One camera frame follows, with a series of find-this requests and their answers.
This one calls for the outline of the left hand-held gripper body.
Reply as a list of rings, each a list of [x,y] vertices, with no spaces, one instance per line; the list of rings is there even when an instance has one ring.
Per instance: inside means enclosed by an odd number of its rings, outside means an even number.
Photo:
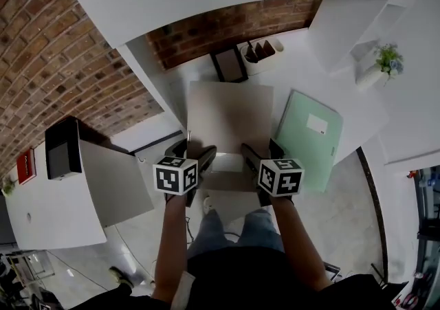
[[[198,186],[198,161],[163,156],[153,164],[154,187],[167,195],[186,195],[186,206],[193,202]]]

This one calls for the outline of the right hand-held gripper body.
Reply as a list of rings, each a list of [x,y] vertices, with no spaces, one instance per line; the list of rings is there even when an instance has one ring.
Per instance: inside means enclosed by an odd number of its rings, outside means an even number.
[[[257,186],[271,197],[287,197],[300,193],[305,169],[298,159],[262,159]]]

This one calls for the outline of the green file box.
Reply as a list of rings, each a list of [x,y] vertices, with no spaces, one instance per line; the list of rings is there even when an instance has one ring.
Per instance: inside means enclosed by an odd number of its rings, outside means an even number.
[[[291,92],[275,141],[286,155],[301,162],[306,190],[320,193],[326,190],[342,126],[339,113],[298,91]]]

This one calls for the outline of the beige file box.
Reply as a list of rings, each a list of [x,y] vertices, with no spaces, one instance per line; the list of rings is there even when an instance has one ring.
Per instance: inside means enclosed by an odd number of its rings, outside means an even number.
[[[217,148],[212,166],[203,175],[202,189],[254,192],[256,184],[241,147],[247,144],[268,158],[272,134],[274,90],[248,82],[190,82],[187,97],[186,156],[199,157]]]

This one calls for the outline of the person's left forearm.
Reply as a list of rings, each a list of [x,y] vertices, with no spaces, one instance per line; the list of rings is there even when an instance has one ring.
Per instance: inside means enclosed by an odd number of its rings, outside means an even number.
[[[155,266],[152,298],[171,305],[183,272],[187,272],[186,196],[166,201],[162,236]]]

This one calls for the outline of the person's right forearm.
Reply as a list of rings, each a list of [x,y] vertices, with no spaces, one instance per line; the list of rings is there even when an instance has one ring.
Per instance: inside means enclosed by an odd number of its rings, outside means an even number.
[[[300,219],[291,200],[270,197],[286,257],[296,277],[314,291],[321,291],[332,282],[328,279],[325,264]]]

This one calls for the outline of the person's blue jeans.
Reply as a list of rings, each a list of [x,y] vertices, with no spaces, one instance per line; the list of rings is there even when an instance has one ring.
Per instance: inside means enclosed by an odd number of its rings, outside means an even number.
[[[223,224],[216,210],[202,219],[197,237],[187,251],[188,259],[227,247],[266,247],[284,252],[281,236],[276,232],[271,214],[258,209],[245,216],[239,240],[233,243],[225,237]]]

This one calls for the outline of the white desk with drawers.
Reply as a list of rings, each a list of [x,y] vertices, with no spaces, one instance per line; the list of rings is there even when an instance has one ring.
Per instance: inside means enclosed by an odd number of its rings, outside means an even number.
[[[386,124],[388,117],[382,103],[373,90],[358,90],[352,71],[344,72],[340,78],[333,78],[324,72],[309,48],[306,30],[296,30],[275,37],[285,48],[279,64],[270,70],[248,76],[244,81],[252,85],[272,87],[274,90],[271,138],[275,141],[275,134],[291,92],[298,91],[342,116],[342,133],[334,163],[337,164]],[[209,56],[202,56],[174,68],[172,75],[173,95],[182,93],[184,96],[187,130],[190,82],[220,81]]]

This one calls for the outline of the cream desk organizer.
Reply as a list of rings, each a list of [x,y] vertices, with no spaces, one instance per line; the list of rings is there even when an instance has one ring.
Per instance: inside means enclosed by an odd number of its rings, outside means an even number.
[[[275,36],[250,41],[258,58],[252,58],[248,43],[239,47],[239,52],[247,74],[253,76],[275,68],[285,53],[284,45]]]

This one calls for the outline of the person's black shirt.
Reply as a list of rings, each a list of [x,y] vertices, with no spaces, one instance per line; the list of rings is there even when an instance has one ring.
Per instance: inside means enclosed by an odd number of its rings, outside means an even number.
[[[396,310],[370,274],[314,291],[295,275],[284,253],[227,247],[192,257],[195,277],[186,310]]]

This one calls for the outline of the black box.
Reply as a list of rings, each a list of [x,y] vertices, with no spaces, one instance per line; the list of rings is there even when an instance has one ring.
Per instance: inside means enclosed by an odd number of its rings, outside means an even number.
[[[83,171],[76,118],[66,117],[45,131],[45,159],[49,180],[60,181]]]

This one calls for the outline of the white ribbed vase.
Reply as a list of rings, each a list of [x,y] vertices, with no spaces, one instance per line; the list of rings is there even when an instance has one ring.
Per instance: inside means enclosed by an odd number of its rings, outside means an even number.
[[[382,71],[382,68],[378,64],[370,66],[368,69],[363,71],[355,81],[356,87],[360,91],[366,91],[370,89],[380,78],[385,76],[387,73]]]

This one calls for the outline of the white side cabinet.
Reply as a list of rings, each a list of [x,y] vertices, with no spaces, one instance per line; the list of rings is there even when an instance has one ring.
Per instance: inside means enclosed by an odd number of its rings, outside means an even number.
[[[36,177],[5,203],[18,247],[52,250],[106,242],[104,229],[154,208],[137,157],[78,142],[81,173],[47,176],[45,145],[34,150]]]

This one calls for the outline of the red book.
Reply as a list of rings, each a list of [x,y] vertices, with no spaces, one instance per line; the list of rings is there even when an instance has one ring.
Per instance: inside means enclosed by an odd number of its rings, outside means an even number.
[[[29,148],[22,153],[16,161],[18,182],[20,185],[25,184],[29,180],[36,177],[36,166],[34,158],[34,149]]]

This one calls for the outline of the dark framed glass door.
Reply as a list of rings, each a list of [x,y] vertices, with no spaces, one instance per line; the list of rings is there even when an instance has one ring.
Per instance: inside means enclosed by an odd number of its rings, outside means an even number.
[[[401,306],[440,310],[440,165],[409,172],[417,202],[417,263]]]

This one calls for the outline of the small green plant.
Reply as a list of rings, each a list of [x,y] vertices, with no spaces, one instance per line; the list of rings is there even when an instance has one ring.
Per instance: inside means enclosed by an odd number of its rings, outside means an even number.
[[[12,180],[10,176],[5,176],[0,184],[0,191],[3,196],[10,196],[15,188],[16,181]]]

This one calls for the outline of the dark picture frame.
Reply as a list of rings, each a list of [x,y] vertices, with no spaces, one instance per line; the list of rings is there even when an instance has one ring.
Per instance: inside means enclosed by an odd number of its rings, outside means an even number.
[[[220,82],[240,83],[248,79],[248,74],[238,47],[221,49],[210,53]]]

